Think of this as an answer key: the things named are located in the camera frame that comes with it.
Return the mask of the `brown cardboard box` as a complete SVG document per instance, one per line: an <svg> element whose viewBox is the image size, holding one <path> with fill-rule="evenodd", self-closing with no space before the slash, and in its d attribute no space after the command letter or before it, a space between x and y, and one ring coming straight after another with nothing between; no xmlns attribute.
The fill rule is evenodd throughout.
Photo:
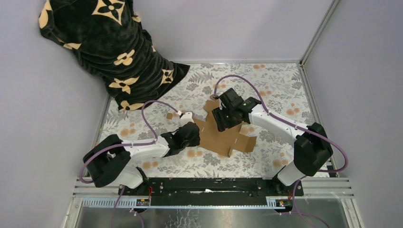
<svg viewBox="0 0 403 228"><path fill-rule="evenodd" d="M230 157L233 150L245 153L252 152L257 137L248 136L249 128L243 127L244 124L237 124L223 132L218 131L212 114L212 110L218 107L219 102L217 100L208 99L203 107L207 113L205 120L193 118L193 121L200 129L201 140L199 146L225 157Z"/></svg>

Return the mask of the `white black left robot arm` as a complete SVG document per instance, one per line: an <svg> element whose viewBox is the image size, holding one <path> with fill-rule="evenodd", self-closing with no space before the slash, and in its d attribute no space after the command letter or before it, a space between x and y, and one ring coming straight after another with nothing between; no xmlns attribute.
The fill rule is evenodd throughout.
<svg viewBox="0 0 403 228"><path fill-rule="evenodd" d="M147 191L147 177L134 166L136 161L174 156L200 144L200 129L193 113L181 113L180 124L177 130L163 133L155 140L124 141L112 134L83 157L81 172L87 170L97 188L119 184L142 195Z"/></svg>

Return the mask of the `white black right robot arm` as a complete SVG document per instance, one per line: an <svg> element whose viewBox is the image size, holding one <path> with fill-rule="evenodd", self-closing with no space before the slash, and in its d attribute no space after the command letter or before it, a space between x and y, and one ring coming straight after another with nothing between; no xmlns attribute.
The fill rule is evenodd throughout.
<svg viewBox="0 0 403 228"><path fill-rule="evenodd" d="M219 106L212 111L219 132L226 131L240 123L248 123L268 130L294 149L294 159L274 177L273 191L280 196L291 190L291 185L305 176L314 176L333 155L333 149L326 141L322 125L303 125L270 111L260 99L243 99L233 88L212 99Z"/></svg>

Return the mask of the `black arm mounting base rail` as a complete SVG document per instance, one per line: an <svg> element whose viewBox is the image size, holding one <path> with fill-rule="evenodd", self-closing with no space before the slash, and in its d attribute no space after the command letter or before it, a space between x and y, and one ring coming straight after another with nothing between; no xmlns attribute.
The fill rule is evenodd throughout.
<svg viewBox="0 0 403 228"><path fill-rule="evenodd" d="M275 180L264 178L149 178L135 189L125 187L118 192L124 196L145 196L170 202L239 202L263 197L287 200L304 195L300 183L297 187L284 187Z"/></svg>

